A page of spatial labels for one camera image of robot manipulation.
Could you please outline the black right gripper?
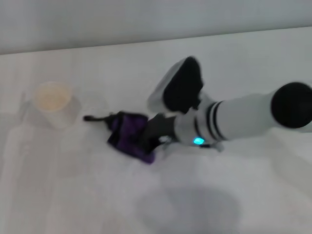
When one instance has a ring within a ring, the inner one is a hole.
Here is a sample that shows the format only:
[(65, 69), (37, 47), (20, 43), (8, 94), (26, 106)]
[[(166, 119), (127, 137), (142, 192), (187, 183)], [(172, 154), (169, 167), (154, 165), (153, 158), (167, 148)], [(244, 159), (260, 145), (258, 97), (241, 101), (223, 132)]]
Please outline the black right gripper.
[(161, 137), (169, 137), (176, 140), (174, 124), (176, 117), (165, 117), (163, 114), (157, 114), (147, 122), (142, 135), (141, 147), (146, 152), (152, 152), (159, 146)]

